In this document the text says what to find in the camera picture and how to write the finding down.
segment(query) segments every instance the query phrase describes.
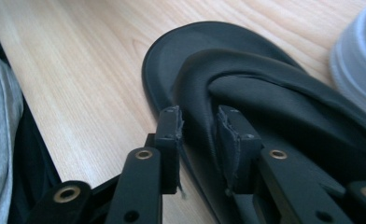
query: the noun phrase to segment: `wooden table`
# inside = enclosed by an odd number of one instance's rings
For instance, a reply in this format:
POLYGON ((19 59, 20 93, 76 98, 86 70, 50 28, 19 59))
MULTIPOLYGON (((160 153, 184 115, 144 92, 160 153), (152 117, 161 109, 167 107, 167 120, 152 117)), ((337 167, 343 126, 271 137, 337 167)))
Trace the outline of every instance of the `wooden table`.
MULTIPOLYGON (((266 36, 333 86, 331 46, 366 0, 0 0, 0 40, 63 181, 96 187, 155 131, 141 64, 162 34, 228 21, 266 36)), ((211 223, 184 170, 187 198, 164 197, 164 223, 211 223)))

